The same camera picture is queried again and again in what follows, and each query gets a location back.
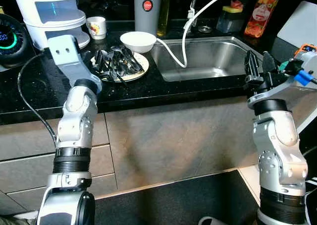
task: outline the plate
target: plate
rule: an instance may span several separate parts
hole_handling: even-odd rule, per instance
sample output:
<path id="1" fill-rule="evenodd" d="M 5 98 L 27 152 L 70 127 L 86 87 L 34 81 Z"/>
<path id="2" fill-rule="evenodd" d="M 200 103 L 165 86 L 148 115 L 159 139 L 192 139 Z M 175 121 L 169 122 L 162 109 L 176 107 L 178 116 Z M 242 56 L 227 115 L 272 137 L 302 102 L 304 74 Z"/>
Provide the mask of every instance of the plate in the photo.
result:
<path id="1" fill-rule="evenodd" d="M 129 82 L 129 81 L 132 81 L 132 80 L 136 80 L 136 79 L 139 79 L 140 77 L 142 77 L 145 73 L 147 73 L 147 71 L 149 70 L 150 68 L 150 64 L 149 64 L 149 61 L 146 59 L 145 56 L 139 54 L 139 53 L 134 53 L 133 54 L 135 60 L 137 60 L 137 62 L 142 66 L 143 68 L 143 72 L 139 72 L 139 73 L 136 73 L 136 74 L 133 74 L 133 75 L 125 75 L 125 76 L 122 76 L 121 78 L 126 81 L 126 82 Z M 92 64 L 94 65 L 95 64 L 95 57 L 91 58 L 90 60 L 92 62 Z M 108 81 L 108 82 L 113 82 L 112 80 L 108 80 L 107 78 L 102 78 L 103 81 Z M 114 79 L 115 82 L 118 82 L 118 83 L 122 83 L 120 81 L 119 78 L 115 78 Z"/>

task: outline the kitchen sink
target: kitchen sink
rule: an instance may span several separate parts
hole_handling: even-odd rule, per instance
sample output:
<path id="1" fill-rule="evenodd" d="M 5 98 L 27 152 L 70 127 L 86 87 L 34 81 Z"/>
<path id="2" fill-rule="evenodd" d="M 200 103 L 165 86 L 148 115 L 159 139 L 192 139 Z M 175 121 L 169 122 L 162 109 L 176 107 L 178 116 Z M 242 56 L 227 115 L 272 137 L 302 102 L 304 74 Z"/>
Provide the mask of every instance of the kitchen sink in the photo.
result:
<path id="1" fill-rule="evenodd" d="M 165 40 L 177 58 L 184 62 L 182 40 Z M 235 37 L 186 39 L 188 66 L 182 68 L 166 48 L 156 43 L 150 51 L 165 81 L 184 81 L 233 75 L 244 75 L 244 58 L 252 50 L 259 59 L 262 72 L 263 56 Z"/>

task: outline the dish soap bottle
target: dish soap bottle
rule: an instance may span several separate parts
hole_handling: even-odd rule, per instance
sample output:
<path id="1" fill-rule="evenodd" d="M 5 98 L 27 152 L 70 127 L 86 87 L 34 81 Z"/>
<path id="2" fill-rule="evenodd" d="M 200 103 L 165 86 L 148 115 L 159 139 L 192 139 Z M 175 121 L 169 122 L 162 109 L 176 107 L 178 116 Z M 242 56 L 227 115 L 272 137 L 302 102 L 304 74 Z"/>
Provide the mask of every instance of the dish soap bottle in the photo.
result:
<path id="1" fill-rule="evenodd" d="M 161 0 L 159 18 L 158 18 L 158 31 L 157 35 L 159 37 L 164 36 L 167 30 L 168 22 L 168 12 L 169 12 L 169 0 Z"/>
<path id="2" fill-rule="evenodd" d="M 244 34 L 254 38 L 261 37 L 277 2 L 278 0 L 258 0 Z"/>

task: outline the faucet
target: faucet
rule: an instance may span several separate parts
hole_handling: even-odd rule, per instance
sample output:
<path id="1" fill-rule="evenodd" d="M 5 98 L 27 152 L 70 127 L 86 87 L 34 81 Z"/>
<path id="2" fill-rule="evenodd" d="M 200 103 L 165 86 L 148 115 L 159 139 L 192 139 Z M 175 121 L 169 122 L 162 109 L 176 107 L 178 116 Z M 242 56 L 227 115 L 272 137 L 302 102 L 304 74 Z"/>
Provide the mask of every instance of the faucet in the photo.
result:
<path id="1" fill-rule="evenodd" d="M 192 18 L 194 18 L 194 16 L 195 16 L 195 4 L 196 4 L 196 0 L 193 0 L 192 2 L 191 2 L 191 4 L 190 4 L 190 6 L 189 6 L 189 10 L 188 10 L 188 14 L 187 14 L 187 19 L 188 19 L 188 21 L 186 22 L 186 24 L 185 24 L 185 26 L 184 26 L 184 29 L 186 28 L 186 26 L 189 24 L 189 22 L 190 22 L 190 20 L 192 19 Z M 191 29 L 191 27 L 192 26 L 196 26 L 196 23 L 197 23 L 197 19 L 195 19 L 195 21 L 193 22 L 193 24 L 189 27 L 189 29 L 188 29 L 188 32 L 190 32 L 190 29 Z"/>

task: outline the drawer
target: drawer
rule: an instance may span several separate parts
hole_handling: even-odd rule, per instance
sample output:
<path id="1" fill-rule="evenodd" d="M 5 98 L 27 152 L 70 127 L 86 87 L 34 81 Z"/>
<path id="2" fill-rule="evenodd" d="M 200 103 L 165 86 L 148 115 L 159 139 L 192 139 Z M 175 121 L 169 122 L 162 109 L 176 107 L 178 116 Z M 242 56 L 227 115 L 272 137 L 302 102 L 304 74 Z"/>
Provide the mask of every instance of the drawer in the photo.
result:
<path id="1" fill-rule="evenodd" d="M 59 119 L 48 120 L 48 122 L 57 133 Z M 93 145 L 108 143 L 105 117 L 103 113 L 100 113 L 94 123 Z M 0 161 L 54 151 L 51 136 L 40 121 L 0 126 Z"/>
<path id="2" fill-rule="evenodd" d="M 0 215 L 23 213 L 26 210 L 0 191 Z"/>
<path id="3" fill-rule="evenodd" d="M 46 186 L 52 173 L 54 154 L 0 162 L 0 190 L 4 193 Z M 109 145 L 91 150 L 92 176 L 113 173 Z"/>
<path id="4" fill-rule="evenodd" d="M 27 211 L 38 210 L 41 206 L 45 187 L 8 193 L 7 195 L 22 205 Z M 95 197 L 110 194 L 117 191 L 114 174 L 93 177 L 91 187 L 88 188 Z"/>

